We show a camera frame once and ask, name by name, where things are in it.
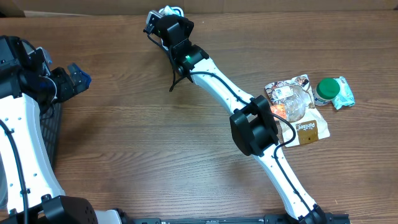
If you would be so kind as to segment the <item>brown white snack pouch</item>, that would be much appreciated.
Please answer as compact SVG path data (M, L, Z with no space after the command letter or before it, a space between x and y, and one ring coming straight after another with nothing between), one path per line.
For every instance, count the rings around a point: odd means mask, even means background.
M310 80L306 74L290 80L272 82L265 86L265 91L272 105L283 105L286 120L294 127L291 129L281 122L284 141L296 138L288 147L310 144L330 137L328 123L316 109Z

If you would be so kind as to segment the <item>green lid jar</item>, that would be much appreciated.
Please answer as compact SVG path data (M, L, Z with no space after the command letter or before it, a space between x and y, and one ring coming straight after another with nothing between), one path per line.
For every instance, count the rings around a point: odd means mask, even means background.
M340 92L340 85L334 78L324 78L313 92L314 104L324 106L329 104Z

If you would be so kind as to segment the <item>teal packet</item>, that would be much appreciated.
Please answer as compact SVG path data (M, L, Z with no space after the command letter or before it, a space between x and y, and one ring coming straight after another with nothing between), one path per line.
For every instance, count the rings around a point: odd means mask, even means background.
M345 77L335 78L340 86L340 92L332 99L333 106L336 110L342 109L344 106L354 106L355 99L351 88Z

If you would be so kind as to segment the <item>orange tissue pack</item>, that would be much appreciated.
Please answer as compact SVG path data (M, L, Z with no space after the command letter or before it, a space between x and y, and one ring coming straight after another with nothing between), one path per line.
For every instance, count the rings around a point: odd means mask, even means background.
M277 116L280 116L283 119L287 119L286 109L285 109L285 106L283 104L272 105L271 106L271 112L273 114L276 114Z

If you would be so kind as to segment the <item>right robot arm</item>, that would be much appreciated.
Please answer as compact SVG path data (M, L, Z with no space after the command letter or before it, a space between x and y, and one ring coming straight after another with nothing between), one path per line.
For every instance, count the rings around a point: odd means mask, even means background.
M211 57L190 42L194 23L175 11L151 11L145 33L161 39L158 46L167 54L173 70L172 84L183 79L202 87L228 112L231 135L238 149L252 156L265 170L279 193L290 223L326 223L325 212L306 193L284 157L285 145L277 137L276 121L286 119L271 111L262 96L242 91L216 66Z

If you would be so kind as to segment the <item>green Kleenex tissue pack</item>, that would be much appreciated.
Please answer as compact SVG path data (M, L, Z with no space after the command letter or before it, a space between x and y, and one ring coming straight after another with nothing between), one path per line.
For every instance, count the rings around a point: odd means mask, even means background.
M165 6L164 10L162 11L164 16L169 16L175 14L175 11L170 6Z

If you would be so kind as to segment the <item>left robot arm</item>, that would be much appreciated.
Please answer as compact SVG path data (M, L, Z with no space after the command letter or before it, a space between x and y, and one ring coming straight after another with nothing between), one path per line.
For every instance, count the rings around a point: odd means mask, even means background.
M87 90L91 77L72 63L49 68L42 47L1 36L1 159L9 216L3 223L129 223L122 210L95 210L65 194L55 177L40 123L54 105Z

